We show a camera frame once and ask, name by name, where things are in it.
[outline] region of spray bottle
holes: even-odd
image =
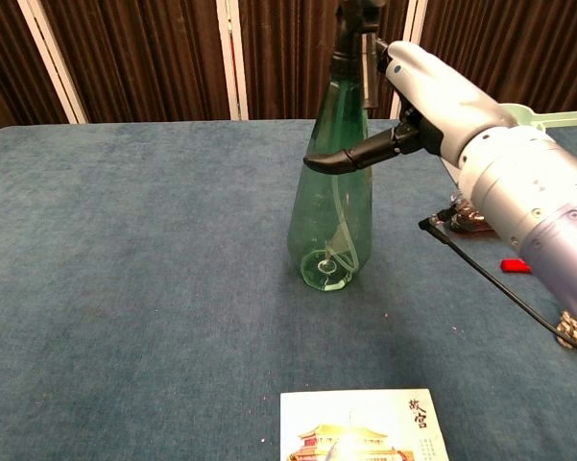
[[[337,10],[330,78],[308,156],[353,147],[368,136],[366,109],[377,106],[375,34],[386,0],[343,0]],[[328,176],[302,167],[288,230],[288,250],[303,280],[339,290],[372,249],[371,168]]]

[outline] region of background wall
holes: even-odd
[[[0,128],[66,123],[66,115],[14,0],[0,0]]]
[[[577,110],[577,0],[428,0],[421,46],[499,102]]]
[[[26,23],[20,4],[36,5],[44,19]],[[577,0],[389,0],[379,34],[386,41],[410,36],[425,4],[421,45],[494,98],[536,111],[577,110]],[[89,122],[239,118],[239,109],[241,118],[313,118],[336,6],[0,0],[0,127],[66,123],[56,72],[60,85],[72,82]],[[42,29],[43,21],[48,29],[35,43],[40,35],[30,28]],[[47,43],[59,56],[43,62],[38,47]],[[373,117],[386,118],[393,98],[383,79],[380,93]]]

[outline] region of red object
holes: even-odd
[[[531,267],[522,259],[502,259],[499,267],[503,272],[531,274]]]

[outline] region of white robotic hand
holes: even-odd
[[[397,41],[378,70],[399,93],[399,125],[337,154],[328,174],[419,148],[458,167],[459,189],[577,319],[577,159],[418,45]]]

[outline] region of table surface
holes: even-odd
[[[312,126],[0,130],[0,460],[278,459],[280,393],[422,387],[451,459],[577,459],[577,352],[417,228],[454,190],[437,158],[374,167],[349,287],[298,277]],[[558,320],[494,236],[453,238]]]

